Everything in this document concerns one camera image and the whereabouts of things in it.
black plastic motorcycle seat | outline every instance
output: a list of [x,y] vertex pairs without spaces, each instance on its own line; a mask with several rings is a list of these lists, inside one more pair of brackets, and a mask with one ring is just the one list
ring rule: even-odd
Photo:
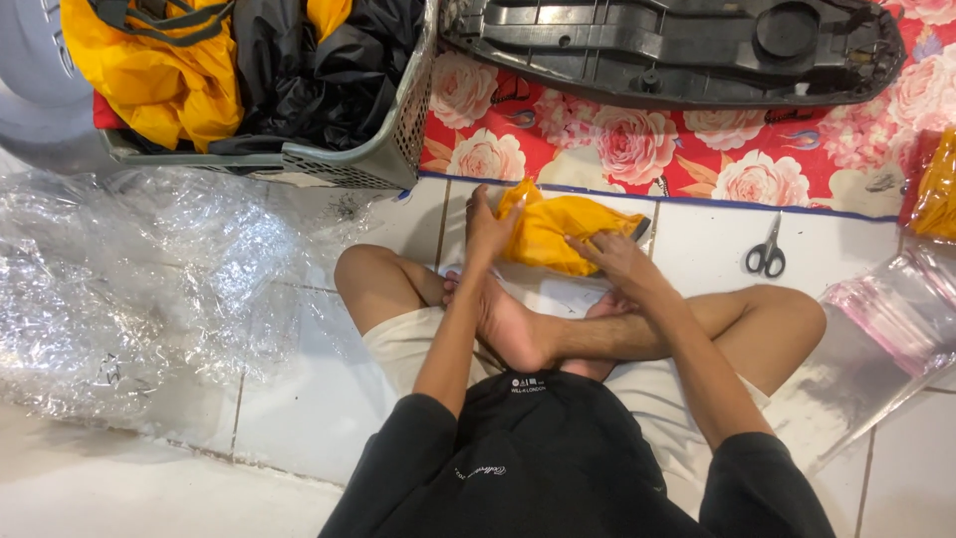
[[481,61],[630,108],[863,102],[906,59],[868,0],[445,0],[439,21]]

yellow fabric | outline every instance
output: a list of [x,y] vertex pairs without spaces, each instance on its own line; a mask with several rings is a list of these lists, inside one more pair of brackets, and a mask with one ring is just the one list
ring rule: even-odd
[[[185,0],[203,8],[221,0]],[[232,136],[242,121],[233,65],[235,42],[223,31],[191,47],[114,30],[87,0],[61,0],[61,23],[70,56],[113,110],[142,136],[168,149],[179,139],[206,152],[209,142]],[[168,16],[182,10],[167,7]],[[145,27],[127,18],[134,27]],[[194,28],[169,31],[179,37]]]
[[628,216],[618,213],[583,196],[558,196],[546,200],[531,178],[525,178],[516,187],[505,191],[498,204],[497,217],[507,216],[521,199],[525,200],[525,211],[518,219],[502,257],[534,267],[549,267],[575,277],[590,275],[598,267],[569,247],[564,241],[565,235],[585,243],[597,232],[631,235],[644,220],[642,214]]
[[315,25],[318,41],[341,26],[352,12],[352,0],[309,0],[305,9],[309,21]]
[[920,182],[920,196],[909,227],[917,234],[956,241],[956,127],[943,133],[933,161]]

bare foot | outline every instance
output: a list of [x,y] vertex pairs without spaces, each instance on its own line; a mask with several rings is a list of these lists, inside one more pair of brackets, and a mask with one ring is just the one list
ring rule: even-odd
[[[619,314],[633,312],[635,308],[632,303],[619,297],[614,291],[609,291],[605,293],[597,303],[592,304],[591,307],[588,308],[584,317],[603,318],[604,316],[617,316]],[[561,371],[576,373],[577,375],[583,375],[595,381],[603,382],[607,379],[608,375],[611,375],[611,370],[613,370],[617,364],[618,361],[614,359],[568,359],[561,365]]]
[[[458,273],[448,271],[445,274],[445,304],[454,299],[455,286],[459,281],[461,275]],[[551,364],[547,339],[540,334],[541,319],[540,314],[532,312],[509,295],[498,283],[498,279],[491,274],[487,275],[482,290],[478,337],[512,370],[534,373]]]

floral blanket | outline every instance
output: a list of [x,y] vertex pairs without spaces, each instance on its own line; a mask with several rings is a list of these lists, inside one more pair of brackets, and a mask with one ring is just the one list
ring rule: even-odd
[[828,109],[618,108],[440,49],[421,171],[891,220],[920,131],[956,122],[956,0],[885,4],[909,53],[900,78]]

gray basket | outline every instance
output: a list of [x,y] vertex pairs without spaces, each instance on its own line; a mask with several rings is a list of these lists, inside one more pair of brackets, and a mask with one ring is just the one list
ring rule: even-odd
[[245,173],[243,168],[255,167],[255,172],[248,176],[299,187],[411,189],[418,181],[422,157],[437,19],[437,0],[426,0],[422,35],[408,61],[395,102],[379,132],[354,149],[330,151],[286,143],[281,153],[148,155],[112,129],[101,129],[100,138],[113,159],[132,167],[185,166],[228,173]]

